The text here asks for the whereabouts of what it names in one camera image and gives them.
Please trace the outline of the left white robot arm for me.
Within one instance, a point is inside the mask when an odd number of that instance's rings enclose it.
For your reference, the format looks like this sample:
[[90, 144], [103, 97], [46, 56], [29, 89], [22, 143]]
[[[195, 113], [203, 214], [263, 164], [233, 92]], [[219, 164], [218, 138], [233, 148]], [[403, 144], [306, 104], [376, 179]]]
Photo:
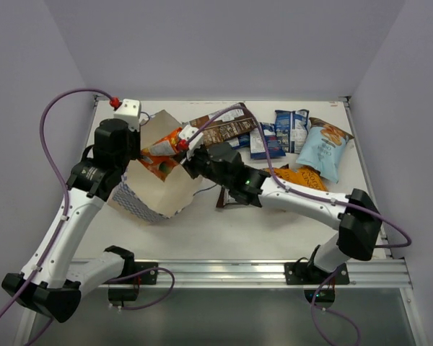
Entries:
[[120, 184], [129, 162], [139, 157], [140, 138], [139, 127], [121, 119], [104, 120], [96, 128], [93, 145], [71, 170], [61, 208], [44, 240], [20, 272], [8, 273], [2, 281], [19, 305], [64, 323], [99, 285], [134, 278], [134, 253], [117, 246], [106, 248], [80, 270], [69, 266], [93, 218]]

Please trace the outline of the dark brown kettle chips bag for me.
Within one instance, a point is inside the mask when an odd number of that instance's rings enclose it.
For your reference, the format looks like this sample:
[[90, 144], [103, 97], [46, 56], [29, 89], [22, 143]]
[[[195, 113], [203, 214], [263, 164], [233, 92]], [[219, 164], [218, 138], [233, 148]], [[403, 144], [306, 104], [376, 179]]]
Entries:
[[219, 197], [216, 202], [216, 208], [224, 209], [231, 206], [244, 206], [243, 203], [237, 202], [232, 196], [229, 195], [229, 190], [221, 187], [219, 192]]

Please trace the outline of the blue white snack packet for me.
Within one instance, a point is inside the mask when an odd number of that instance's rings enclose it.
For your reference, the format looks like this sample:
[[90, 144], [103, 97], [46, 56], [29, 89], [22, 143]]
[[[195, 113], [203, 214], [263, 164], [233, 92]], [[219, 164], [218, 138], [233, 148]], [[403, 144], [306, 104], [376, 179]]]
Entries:
[[240, 136], [229, 139], [228, 144], [234, 149], [246, 148], [250, 146], [250, 134], [245, 133]]

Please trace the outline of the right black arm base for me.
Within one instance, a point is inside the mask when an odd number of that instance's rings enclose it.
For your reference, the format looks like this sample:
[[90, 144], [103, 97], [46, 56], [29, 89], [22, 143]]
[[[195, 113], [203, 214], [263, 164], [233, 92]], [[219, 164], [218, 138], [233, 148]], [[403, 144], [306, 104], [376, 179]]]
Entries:
[[309, 262], [305, 257], [300, 257], [295, 262], [285, 262], [284, 276], [287, 285], [312, 286], [312, 288], [303, 290], [305, 299], [308, 303], [312, 303], [315, 298], [315, 305], [324, 309], [332, 307], [335, 302], [337, 286], [350, 283], [348, 268], [346, 264], [342, 264], [338, 267], [338, 273], [316, 293], [316, 289], [329, 274], [309, 266]]

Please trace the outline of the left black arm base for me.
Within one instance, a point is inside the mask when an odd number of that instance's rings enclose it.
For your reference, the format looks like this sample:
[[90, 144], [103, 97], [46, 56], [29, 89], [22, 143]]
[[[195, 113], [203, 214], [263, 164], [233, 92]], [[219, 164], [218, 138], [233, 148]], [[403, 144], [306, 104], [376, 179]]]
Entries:
[[133, 275], [125, 279], [122, 276], [108, 281], [108, 300], [113, 305], [125, 306], [139, 297], [141, 285], [155, 285], [157, 282], [157, 262], [134, 262], [123, 274]]

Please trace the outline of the checkered blue paper bag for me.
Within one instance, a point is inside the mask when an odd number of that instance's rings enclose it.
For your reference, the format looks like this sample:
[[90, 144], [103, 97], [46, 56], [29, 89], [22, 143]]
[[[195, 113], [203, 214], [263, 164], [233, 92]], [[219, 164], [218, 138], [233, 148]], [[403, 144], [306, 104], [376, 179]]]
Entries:
[[181, 165], [165, 169], [160, 179], [140, 161], [132, 161], [108, 205], [141, 225], [168, 220], [187, 208], [204, 188], [203, 177], [191, 178]]

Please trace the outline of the small orange white packet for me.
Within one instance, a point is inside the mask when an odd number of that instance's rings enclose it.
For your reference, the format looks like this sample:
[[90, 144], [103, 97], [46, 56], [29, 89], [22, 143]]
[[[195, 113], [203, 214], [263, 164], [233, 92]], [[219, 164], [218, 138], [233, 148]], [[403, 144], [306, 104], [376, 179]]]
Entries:
[[139, 159], [141, 164], [163, 182], [178, 165], [174, 157], [179, 153], [176, 146], [178, 134], [182, 129], [182, 127], [174, 129], [173, 132], [141, 150]]

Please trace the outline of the light blue snack packet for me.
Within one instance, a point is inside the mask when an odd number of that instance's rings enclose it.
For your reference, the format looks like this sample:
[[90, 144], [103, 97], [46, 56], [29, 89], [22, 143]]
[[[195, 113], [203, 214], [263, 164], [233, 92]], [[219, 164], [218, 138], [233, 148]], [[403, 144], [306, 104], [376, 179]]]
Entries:
[[296, 163], [308, 166], [333, 183], [338, 183], [338, 168], [345, 148], [354, 136], [320, 118], [311, 117], [305, 143]]

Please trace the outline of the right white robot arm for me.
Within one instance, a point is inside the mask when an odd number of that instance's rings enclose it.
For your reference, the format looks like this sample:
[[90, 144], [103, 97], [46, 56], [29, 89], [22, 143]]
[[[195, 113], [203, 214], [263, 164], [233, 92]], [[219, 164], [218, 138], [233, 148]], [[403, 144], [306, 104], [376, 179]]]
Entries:
[[226, 188], [240, 204], [291, 211], [335, 230], [336, 234], [318, 246], [309, 259], [307, 274], [313, 282], [325, 282], [350, 259], [372, 259], [382, 221], [364, 190], [343, 194], [287, 182], [248, 166], [226, 143], [188, 151], [180, 163], [192, 178], [202, 176]]

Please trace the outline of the orange snack packet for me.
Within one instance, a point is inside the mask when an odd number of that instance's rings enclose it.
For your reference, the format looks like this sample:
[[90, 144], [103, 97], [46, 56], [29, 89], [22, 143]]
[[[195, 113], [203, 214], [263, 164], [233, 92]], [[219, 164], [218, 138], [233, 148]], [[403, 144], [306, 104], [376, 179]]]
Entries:
[[314, 190], [328, 191], [318, 172], [308, 166], [291, 169], [288, 164], [285, 164], [281, 167], [274, 167], [274, 173], [283, 184], [289, 182]]

